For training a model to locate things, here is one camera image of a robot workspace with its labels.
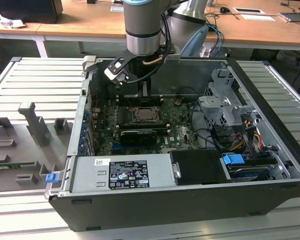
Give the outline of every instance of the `power supply label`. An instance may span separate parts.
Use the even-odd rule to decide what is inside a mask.
[[[150,183],[146,160],[110,162],[109,188],[111,190],[149,187]]]

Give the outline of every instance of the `wooden desk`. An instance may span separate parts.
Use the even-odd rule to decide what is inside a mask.
[[[86,0],[62,0],[63,13],[57,24],[41,24],[39,35],[84,36],[124,38],[125,18],[123,12],[110,11],[112,4]]]
[[[41,57],[48,57],[45,41],[79,42],[80,51],[84,52],[82,42],[125,43],[125,23],[122,12],[111,12],[111,0],[87,4],[86,0],[62,0],[63,14],[57,24],[26,23],[26,28],[5,29],[0,25],[1,39],[34,40]],[[261,9],[267,15],[279,12],[292,12],[281,6],[280,0],[218,0],[226,4],[232,13],[233,7]],[[290,1],[297,12],[300,2]],[[220,6],[207,7],[206,12],[220,12]],[[275,21],[245,20],[242,16],[220,15],[217,21],[219,30],[224,35],[224,47],[300,50],[300,24],[287,23],[281,16],[273,16]],[[217,35],[209,32],[206,43],[214,44]]]
[[[280,5],[280,0],[219,0],[219,4],[225,4],[233,14],[237,14],[233,8],[260,9],[266,15],[278,15],[278,13],[292,13],[288,7]],[[290,6],[297,12],[300,2],[290,1]],[[220,6],[207,7],[206,13],[220,13]],[[246,20],[241,15],[220,15],[216,20],[218,29],[224,35],[225,47],[237,48],[261,48],[261,49],[295,49],[300,50],[300,24],[287,23],[281,16],[272,16],[275,21]],[[215,24],[211,16],[207,16],[211,24]],[[207,42],[215,42],[217,35],[210,32]]]

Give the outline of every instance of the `cable on desk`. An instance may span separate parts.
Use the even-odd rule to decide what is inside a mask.
[[[288,2],[288,4],[287,4],[287,3],[284,3],[284,2],[281,2],[280,5],[281,5],[281,6],[284,6],[284,7],[286,7],[286,8],[288,8],[288,9],[291,9],[292,12],[296,13],[296,10],[295,10],[293,7],[291,7],[291,6],[289,5],[289,2]]]
[[[236,16],[236,15],[249,15],[249,16],[264,16],[264,17],[277,17],[279,16],[279,14],[251,14],[251,13],[219,13],[218,11],[215,11],[215,12],[209,12],[209,13],[206,13],[205,16],[208,16],[208,15],[215,15],[215,16],[224,16],[224,15],[233,15],[233,16]]]
[[[215,42],[215,44],[214,44],[214,46],[212,47],[212,49],[211,49],[210,52],[211,52],[212,54],[214,54],[213,51],[215,50],[216,46],[218,45],[218,42],[220,42],[220,43],[219,43],[218,52],[217,52],[216,54],[214,54],[215,57],[217,57],[218,54],[219,54],[219,52],[220,52],[221,49],[222,49],[222,46],[224,45],[225,36],[224,36],[224,34],[223,34],[221,31],[218,30],[218,26],[217,26],[217,18],[218,18],[218,16],[217,16],[217,15],[212,15],[212,18],[214,19],[214,25],[215,25],[215,27],[214,27],[213,25],[211,25],[210,22],[209,22],[209,20],[207,19],[208,26],[209,26],[211,29],[213,29],[213,30],[217,33],[218,38],[217,38],[217,40],[216,40],[216,42]]]

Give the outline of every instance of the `slotted metal surface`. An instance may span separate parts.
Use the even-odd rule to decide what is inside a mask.
[[[271,66],[265,66],[259,61],[238,61],[238,63],[300,144],[298,93]],[[243,89],[240,88],[239,92],[246,103],[252,105]]]
[[[82,62],[81,58],[24,57],[11,63],[0,81],[0,117],[25,124],[18,107],[22,102],[34,102],[36,115],[46,123],[55,118],[73,122],[84,80]]]
[[[23,65],[73,65],[81,64],[81,59],[68,60],[56,58],[23,58]],[[243,68],[252,68],[250,62],[240,62]],[[253,63],[253,68],[261,62]],[[9,82],[17,83],[67,83],[81,82],[78,76],[7,76]],[[276,83],[273,77],[255,77],[254,83]],[[296,108],[299,102],[291,93],[263,94],[265,99],[274,108]],[[77,95],[3,95],[0,104],[4,104],[0,112],[16,113],[16,106],[21,102],[36,102],[36,110],[58,112],[71,110],[78,101]],[[300,133],[300,115],[280,115],[281,120],[293,133]],[[33,240],[33,239],[76,239],[76,240],[153,240],[153,239],[185,239],[185,240],[300,240],[300,198],[290,199],[278,206],[267,215],[217,219],[208,221],[185,222],[180,224],[167,224],[112,230],[99,230],[89,232],[73,232],[65,221],[54,211],[44,198],[40,190],[27,193],[14,193],[5,195],[0,193],[0,239],[1,240]]]

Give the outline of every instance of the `blue latch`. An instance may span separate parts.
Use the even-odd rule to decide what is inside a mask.
[[[50,183],[58,183],[59,182],[59,173],[49,173],[45,177],[45,182],[47,184]]]
[[[224,163],[227,164],[244,164],[245,160],[241,154],[226,154],[223,157]]]

